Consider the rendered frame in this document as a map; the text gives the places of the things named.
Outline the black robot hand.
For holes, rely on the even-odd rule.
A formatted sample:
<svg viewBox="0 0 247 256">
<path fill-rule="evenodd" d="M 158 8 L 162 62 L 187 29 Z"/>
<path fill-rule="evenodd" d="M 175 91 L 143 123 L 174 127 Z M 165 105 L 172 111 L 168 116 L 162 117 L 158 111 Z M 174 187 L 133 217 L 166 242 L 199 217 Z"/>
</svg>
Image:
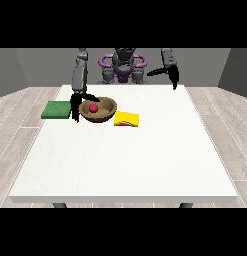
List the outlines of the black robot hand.
<svg viewBox="0 0 247 256">
<path fill-rule="evenodd" d="M 73 93 L 70 99 L 72 119 L 79 122 L 79 106 L 82 100 L 89 100 L 99 102 L 99 99 L 92 94 L 87 93 Z"/>
<path fill-rule="evenodd" d="M 173 84 L 173 89 L 177 88 L 179 82 L 179 70 L 176 65 L 155 69 L 147 73 L 148 76 L 155 76 L 160 74 L 167 74 Z"/>
</svg>

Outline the green square pad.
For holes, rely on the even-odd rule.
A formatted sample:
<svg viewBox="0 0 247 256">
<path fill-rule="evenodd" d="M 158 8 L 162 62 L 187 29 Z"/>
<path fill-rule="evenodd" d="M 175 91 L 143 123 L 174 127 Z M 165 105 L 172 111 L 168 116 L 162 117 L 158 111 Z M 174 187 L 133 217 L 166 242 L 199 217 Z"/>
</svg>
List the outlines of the green square pad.
<svg viewBox="0 0 247 256">
<path fill-rule="evenodd" d="M 71 113 L 69 101 L 49 101 L 42 114 L 42 119 L 68 119 Z"/>
</svg>

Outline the brown wooden bowl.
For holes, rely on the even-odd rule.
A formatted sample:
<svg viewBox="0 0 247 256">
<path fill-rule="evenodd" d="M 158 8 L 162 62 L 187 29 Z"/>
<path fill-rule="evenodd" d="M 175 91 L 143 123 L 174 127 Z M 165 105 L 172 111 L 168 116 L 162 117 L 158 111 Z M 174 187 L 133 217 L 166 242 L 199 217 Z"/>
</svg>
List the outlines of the brown wooden bowl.
<svg viewBox="0 0 247 256">
<path fill-rule="evenodd" d="M 84 100 L 79 106 L 79 113 L 89 122 L 103 123 L 113 117 L 117 110 L 117 103 L 108 97 L 99 97 L 99 102 L 95 104 L 98 110 L 92 113 L 89 107 L 94 104 L 94 101 Z"/>
</svg>

